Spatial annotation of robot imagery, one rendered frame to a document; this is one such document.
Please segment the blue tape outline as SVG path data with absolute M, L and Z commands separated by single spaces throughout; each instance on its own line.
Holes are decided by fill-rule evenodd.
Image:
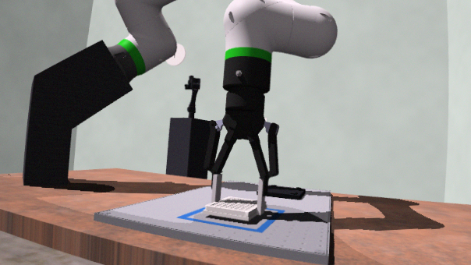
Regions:
M 202 221 L 202 220 L 197 220 L 197 219 L 193 219 L 193 218 L 188 218 L 189 216 L 191 215 L 194 215 L 194 214 L 197 214 L 201 211 L 205 210 L 205 207 L 204 208 L 201 208 L 199 210 L 195 210 L 193 212 L 190 212 L 188 214 L 184 214 L 182 216 L 179 216 L 177 218 L 182 218 L 182 219 L 186 219 L 186 220 L 190 220 L 190 221 L 198 221 L 198 222 L 202 222 L 202 223 L 207 223 L 207 224 L 215 224 L 215 225 L 220 225 L 220 226 L 225 226 L 225 227 L 229 227 L 229 228 L 238 228 L 238 229 L 242 229 L 242 230 L 247 230 L 247 231 L 256 231 L 256 232 L 263 232 L 265 231 L 277 218 L 279 218 L 284 212 L 285 210 L 277 210 L 278 212 L 276 214 L 274 214 L 270 219 L 268 219 L 265 223 L 263 223 L 258 229 L 252 229 L 252 228 L 243 228 L 243 227 L 238 227 L 238 226 L 233 226 L 233 225 L 228 225 L 228 224 L 219 224 L 219 223 L 215 223 L 215 222 L 210 222 L 210 221 Z

